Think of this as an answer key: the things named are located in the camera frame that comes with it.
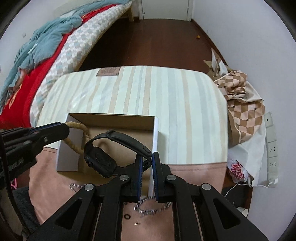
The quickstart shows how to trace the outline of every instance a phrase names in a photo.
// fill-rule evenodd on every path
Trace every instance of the pink cloth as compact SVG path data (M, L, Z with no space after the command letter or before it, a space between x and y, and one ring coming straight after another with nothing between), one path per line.
M75 180L56 172L55 160L57 150L44 148L36 157L37 164L30 169L29 195L40 223L44 223L54 214L74 192L69 189L70 183ZM170 165L173 174L195 185L210 183L219 192L222 190L226 163L200 164L200 165ZM154 200L147 201L143 208L151 209L161 206ZM134 204L124 205L123 215L129 214L129 220L123 219L122 241L173 241L173 213L172 208L154 216L140 217L134 211Z

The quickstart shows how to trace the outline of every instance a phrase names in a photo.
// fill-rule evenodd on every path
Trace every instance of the brown patterned cloth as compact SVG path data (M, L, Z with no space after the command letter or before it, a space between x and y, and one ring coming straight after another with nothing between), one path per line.
M227 100L230 145L250 139L259 129L265 112L263 100L246 79L243 72L231 71L214 81Z

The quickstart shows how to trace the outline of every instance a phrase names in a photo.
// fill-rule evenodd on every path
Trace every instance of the cardboard box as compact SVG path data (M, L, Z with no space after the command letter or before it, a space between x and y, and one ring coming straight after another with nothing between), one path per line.
M70 113L67 115L65 122L73 121L86 125L90 131L90 138L106 132L115 130L125 133L139 142L143 143L152 152L157 151L158 137L158 119L154 116L139 115L115 115L115 114L91 114L91 113ZM88 139L85 139L83 131L79 129L70 129L68 136L71 141L81 146L82 149ZM107 138L99 139L93 142L94 146L100 147L109 156L111 156L117 165L125 167L134 163L136 153L118 143L112 142ZM82 156L74 152L63 141L60 142L56 159L56 170L71 179L77 180L78 183L94 183L101 185L108 183L110 178L103 178L95 170L88 167ZM143 173L142 193L147 194L148 187L153 189L153 179L150 180L150 170Z

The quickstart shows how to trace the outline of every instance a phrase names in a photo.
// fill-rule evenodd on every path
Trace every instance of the leather tag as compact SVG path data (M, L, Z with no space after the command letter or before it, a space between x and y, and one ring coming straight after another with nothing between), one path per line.
M100 68L96 76L118 76L120 67Z

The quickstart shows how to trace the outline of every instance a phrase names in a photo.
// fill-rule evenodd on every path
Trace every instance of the white cloth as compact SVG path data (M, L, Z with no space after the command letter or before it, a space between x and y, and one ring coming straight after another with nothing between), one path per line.
M252 185L258 185L259 171L265 148L264 116L258 131L247 141L228 149L228 159L237 160L254 178Z

